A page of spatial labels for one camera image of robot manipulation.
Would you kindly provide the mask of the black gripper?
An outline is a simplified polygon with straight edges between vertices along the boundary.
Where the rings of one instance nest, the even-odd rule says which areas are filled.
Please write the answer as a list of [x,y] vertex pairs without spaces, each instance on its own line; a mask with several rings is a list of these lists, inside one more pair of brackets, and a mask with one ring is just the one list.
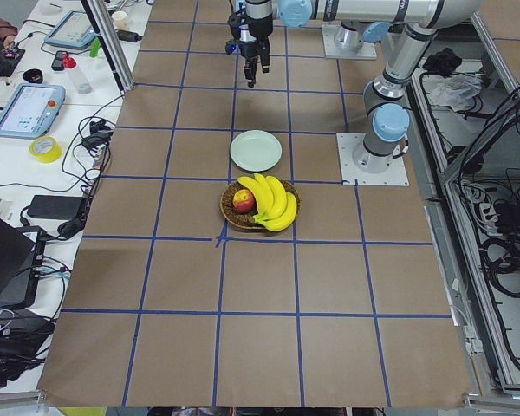
[[244,78],[247,86],[256,85],[257,57],[260,57],[262,71],[270,71],[270,41],[273,32],[272,2],[269,0],[245,0],[240,2],[243,14],[241,29],[241,56],[246,59]]

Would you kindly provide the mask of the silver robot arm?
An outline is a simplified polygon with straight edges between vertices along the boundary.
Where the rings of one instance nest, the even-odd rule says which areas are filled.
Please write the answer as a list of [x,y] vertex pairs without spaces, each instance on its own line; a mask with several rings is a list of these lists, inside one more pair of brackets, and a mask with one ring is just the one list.
[[373,81],[377,95],[398,100],[438,29],[469,18],[479,1],[236,1],[228,25],[245,59],[248,86],[256,83],[257,64],[270,71],[273,22],[301,27],[310,20],[324,22],[403,23],[400,39],[382,74]]
[[386,66],[363,92],[367,132],[353,150],[353,162],[370,174],[385,172],[408,152],[410,115],[403,107],[406,86],[436,29],[407,23],[394,44]]

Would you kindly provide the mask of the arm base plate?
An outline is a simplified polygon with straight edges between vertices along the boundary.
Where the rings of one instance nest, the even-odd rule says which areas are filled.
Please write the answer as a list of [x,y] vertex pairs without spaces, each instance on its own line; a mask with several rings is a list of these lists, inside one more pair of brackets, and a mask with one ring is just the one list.
[[322,26],[324,54],[331,59],[376,60],[373,43],[363,42],[358,31],[341,25]]
[[402,149],[397,144],[393,153],[379,157],[364,147],[364,133],[338,133],[337,149],[344,185],[409,186]]

